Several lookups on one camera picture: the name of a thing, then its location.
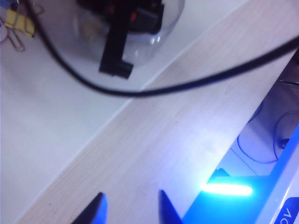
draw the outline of black wire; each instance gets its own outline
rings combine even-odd
[[[257,111],[255,112],[255,114],[252,116],[252,118],[247,122],[250,123],[252,120],[254,120],[259,114],[260,112],[262,111],[262,108],[263,108],[263,102],[260,104],[259,108],[257,109]],[[240,135],[237,137],[237,144],[238,144],[238,147],[239,149],[241,150],[241,152],[246,155],[248,158],[250,158],[252,161],[254,162],[257,162],[257,163],[261,163],[261,164],[271,164],[271,163],[274,163],[278,160],[278,157],[276,155],[276,150],[275,148],[273,147],[273,151],[274,151],[274,154],[275,154],[275,157],[276,157],[276,160],[273,160],[273,161],[268,161],[268,162],[263,162],[263,161],[259,161],[259,160],[256,160],[254,159],[253,157],[251,157],[250,155],[248,155],[241,147],[241,144],[240,144]]]
[[[242,147],[241,147],[241,145],[240,145],[240,135],[238,136],[238,138],[237,138],[237,144],[238,144],[238,147],[239,147],[239,149],[242,151],[242,153],[244,153],[244,155],[246,155],[248,158],[250,158],[252,161],[254,161],[254,162],[257,162],[257,163],[261,163],[261,164],[271,164],[271,163],[274,163],[274,162],[276,162],[278,159],[276,159],[276,160],[273,160],[273,161],[268,161],[268,162],[263,162],[263,161],[259,161],[259,160],[256,160],[256,159],[254,159],[254,158],[252,158],[250,155],[248,155],[243,149],[242,149]]]
[[[277,155],[277,152],[276,152],[276,134],[277,134],[277,127],[278,127],[280,121],[281,121],[283,118],[285,118],[285,117],[288,116],[288,115],[292,115],[292,114],[296,114],[296,113],[299,113],[299,111],[287,112],[287,113],[281,115],[281,116],[279,117],[279,119],[276,121],[275,125],[274,125],[274,133],[273,133],[273,138],[274,138],[274,140],[273,140],[273,150],[274,150],[275,157],[276,157],[277,159],[278,159],[278,155]]]
[[[262,65],[265,65],[293,50],[299,47],[299,36],[295,37],[294,39],[290,40],[289,42],[281,45],[280,47],[257,57],[256,59],[253,59],[251,61],[248,61],[244,64],[238,65],[236,67],[233,67],[231,69],[207,76],[205,78],[201,78],[198,80],[177,84],[173,86],[168,86],[164,88],[158,88],[158,89],[152,89],[152,90],[146,90],[146,91],[125,91],[125,90],[117,90],[117,89],[110,89],[106,88],[104,86],[97,85],[95,83],[92,83],[82,77],[79,73],[77,73],[71,66],[68,65],[68,63],[60,56],[60,54],[56,51],[55,47],[51,43],[48,35],[46,34],[43,26],[41,25],[39,19],[37,18],[37,15],[35,15],[33,9],[31,8],[31,5],[29,3],[29,0],[23,0],[25,3],[25,7],[28,11],[28,15],[32,18],[33,22],[35,23],[37,31],[39,31],[40,37],[45,45],[45,47],[48,49],[48,51],[52,54],[56,62],[58,62],[74,79],[76,79],[78,82],[80,82],[82,85],[104,93],[108,95],[113,96],[120,96],[120,97],[150,97],[150,96],[157,96],[162,94],[169,94],[173,92],[179,92],[179,91],[185,91],[190,90],[193,88],[202,87],[211,83],[219,82],[221,80],[225,80],[227,78],[238,76],[242,73],[245,73],[247,71],[256,69]]]
[[[287,85],[299,86],[299,83],[296,83],[296,82],[289,82],[289,81],[284,81],[284,80],[278,80],[278,82],[282,83],[282,84],[287,84]]]

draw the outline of blue led light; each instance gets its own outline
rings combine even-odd
[[[245,185],[226,184],[226,183],[208,183],[202,188],[203,191],[222,194],[248,196],[252,193],[252,188]]]

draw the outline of pointed black object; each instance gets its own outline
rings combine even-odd
[[[159,192],[159,216],[160,224],[183,224],[163,190]]]
[[[105,224],[106,217],[107,200],[103,193],[99,193],[72,224]]]

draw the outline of transparent container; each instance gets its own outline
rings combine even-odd
[[[149,61],[167,39],[177,24],[185,5],[185,0],[163,0],[164,15],[161,30],[155,34],[136,33],[129,31],[123,53],[123,60],[138,66]],[[86,50],[92,59],[99,62],[109,31],[101,16],[91,11],[76,7],[74,12],[74,32],[77,38],[85,43]]]

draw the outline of white desk surface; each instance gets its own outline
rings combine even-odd
[[[157,57],[128,82],[110,77],[99,82],[145,85],[242,3],[187,1]],[[270,50],[298,34],[298,12],[296,0],[250,1],[200,35],[151,86],[202,77]],[[202,21],[202,27],[188,23],[190,18]],[[109,224],[158,223],[158,189],[166,190],[183,216],[292,56],[245,76],[183,94],[136,99],[124,108],[126,100],[97,95],[68,78],[38,39],[24,42],[26,60],[9,44],[1,45],[4,224],[19,218],[20,223],[69,223],[99,191],[107,193]],[[97,64],[71,61],[97,79],[91,72]]]
[[[168,41],[149,63],[134,69],[128,81],[99,75],[98,62],[78,56],[81,48],[70,25],[71,0],[40,2],[45,7],[41,18],[51,37],[63,37],[58,46],[79,71],[108,86],[140,88],[203,31],[246,0],[187,0]],[[53,62],[38,36],[20,37],[26,47],[22,54],[8,40],[1,43],[2,224],[15,223],[91,137],[129,102],[85,89]]]

